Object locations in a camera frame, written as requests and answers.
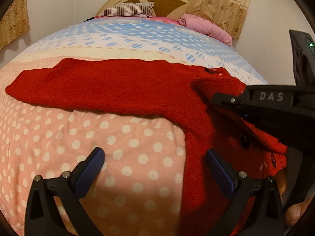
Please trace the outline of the red knitted sweater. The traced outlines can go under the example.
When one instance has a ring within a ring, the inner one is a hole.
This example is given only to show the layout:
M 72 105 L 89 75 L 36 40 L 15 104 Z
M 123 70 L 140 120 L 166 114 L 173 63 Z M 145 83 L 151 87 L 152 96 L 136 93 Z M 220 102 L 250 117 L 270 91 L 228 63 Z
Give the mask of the red knitted sweater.
M 64 110 L 158 115 L 185 134 L 186 162 L 180 235 L 206 235 L 227 206 L 205 164 L 213 148 L 254 178 L 286 167 L 286 147 L 237 114 L 210 105 L 217 92 L 237 96 L 246 85 L 224 68 L 164 60 L 61 60 L 50 69 L 24 70 L 6 87 L 13 98 Z

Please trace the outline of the pink pillow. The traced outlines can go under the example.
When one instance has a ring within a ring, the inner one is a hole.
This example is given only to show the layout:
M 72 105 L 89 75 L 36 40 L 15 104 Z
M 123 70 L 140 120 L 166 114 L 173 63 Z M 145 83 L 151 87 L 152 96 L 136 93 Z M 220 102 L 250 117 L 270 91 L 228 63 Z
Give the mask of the pink pillow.
M 232 46 L 232 37 L 225 30 L 221 29 L 209 20 L 185 13 L 178 19 L 178 23 L 181 26 L 207 35 L 211 38 L 221 41 L 228 46 Z

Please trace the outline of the pink bed sheet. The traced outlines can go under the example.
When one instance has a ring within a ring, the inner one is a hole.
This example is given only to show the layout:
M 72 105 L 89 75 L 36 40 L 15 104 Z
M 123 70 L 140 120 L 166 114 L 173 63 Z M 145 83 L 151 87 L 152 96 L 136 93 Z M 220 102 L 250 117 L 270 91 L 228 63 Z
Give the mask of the pink bed sheet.
M 142 17 L 96 17 L 96 19 L 128 19 L 128 20 L 148 20 L 159 23 L 166 23 L 169 25 L 177 25 L 180 26 L 178 21 L 166 18 L 166 17 L 153 17 L 153 18 L 142 18 Z

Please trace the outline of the beige patterned curtain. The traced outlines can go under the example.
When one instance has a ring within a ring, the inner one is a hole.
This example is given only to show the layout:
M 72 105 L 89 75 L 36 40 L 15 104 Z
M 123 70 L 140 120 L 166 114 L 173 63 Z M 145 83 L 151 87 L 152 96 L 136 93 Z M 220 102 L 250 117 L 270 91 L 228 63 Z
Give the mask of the beige patterned curtain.
M 250 0 L 191 0 L 186 13 L 210 20 L 238 40 L 249 3 Z

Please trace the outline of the polka dot bed quilt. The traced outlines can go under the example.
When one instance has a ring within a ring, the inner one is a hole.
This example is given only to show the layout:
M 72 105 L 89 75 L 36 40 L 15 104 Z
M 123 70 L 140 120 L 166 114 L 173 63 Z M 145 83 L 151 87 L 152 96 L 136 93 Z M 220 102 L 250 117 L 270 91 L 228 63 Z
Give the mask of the polka dot bed quilt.
M 182 199 L 183 131 L 166 119 L 30 105 L 5 89 L 24 70 L 64 58 L 166 60 L 225 68 L 245 84 L 266 80 L 224 43 L 148 20 L 93 19 L 55 32 L 1 69 L 1 212 L 23 235 L 33 178 L 59 176 L 101 147 L 106 161 L 82 205 L 103 234 L 175 235 Z

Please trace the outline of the striped grey pillow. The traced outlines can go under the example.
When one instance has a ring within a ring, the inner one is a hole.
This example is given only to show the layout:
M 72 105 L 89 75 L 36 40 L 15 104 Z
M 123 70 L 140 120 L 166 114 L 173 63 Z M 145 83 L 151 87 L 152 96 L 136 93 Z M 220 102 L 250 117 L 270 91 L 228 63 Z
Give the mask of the striped grey pillow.
M 136 17 L 151 18 L 155 2 L 119 3 L 102 10 L 98 17 Z

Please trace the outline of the beige side curtain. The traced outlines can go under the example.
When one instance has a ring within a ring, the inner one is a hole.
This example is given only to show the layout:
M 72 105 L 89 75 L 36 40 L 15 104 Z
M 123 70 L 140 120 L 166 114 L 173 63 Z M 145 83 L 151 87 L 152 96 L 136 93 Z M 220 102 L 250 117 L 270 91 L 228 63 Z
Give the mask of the beige side curtain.
M 14 0 L 1 19 L 1 49 L 30 29 L 28 0 Z

